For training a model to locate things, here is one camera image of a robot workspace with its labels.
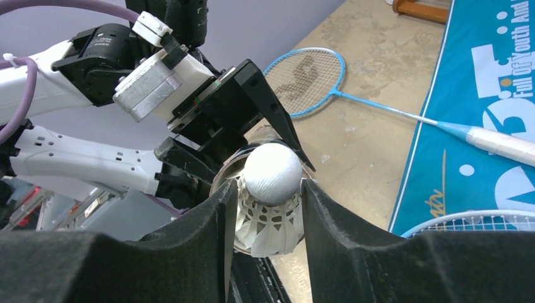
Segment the black foam padding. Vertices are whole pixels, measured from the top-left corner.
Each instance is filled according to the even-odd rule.
[[[314,302],[531,302],[535,233],[430,232],[404,239],[303,182]]]
[[[228,181],[137,242],[0,232],[0,302],[226,302],[236,209]]]

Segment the wooden furniture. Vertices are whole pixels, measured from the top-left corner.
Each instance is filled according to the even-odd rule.
[[[447,9],[416,3],[416,0],[394,0],[392,10],[399,15],[409,15],[441,24],[446,24],[449,13]]]

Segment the blue banner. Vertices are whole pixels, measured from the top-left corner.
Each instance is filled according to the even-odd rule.
[[[421,115],[535,141],[535,1],[484,2],[453,0]],[[419,124],[389,231],[467,210],[535,211],[534,184],[534,167]]]

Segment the red object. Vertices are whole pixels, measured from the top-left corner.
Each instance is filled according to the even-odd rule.
[[[31,191],[30,193],[28,193],[26,195],[26,197],[24,198],[24,200],[22,201],[22,204],[28,202],[28,200],[32,199],[33,197],[35,197],[36,194],[38,194],[39,192],[41,191],[41,187],[36,187],[33,189],[33,191]],[[32,215],[35,213],[35,211],[39,209],[39,207],[36,207],[34,208],[24,219],[22,219],[18,226],[19,227],[24,227],[26,225],[28,225],[28,223],[30,223],[30,220],[32,218]]]
[[[71,210],[69,210],[69,213],[74,213],[74,211],[76,211],[80,206],[78,205],[74,205]]]

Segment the racket handle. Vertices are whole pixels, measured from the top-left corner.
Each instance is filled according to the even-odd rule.
[[[473,126],[466,142],[490,153],[535,167],[535,143],[508,134]]]

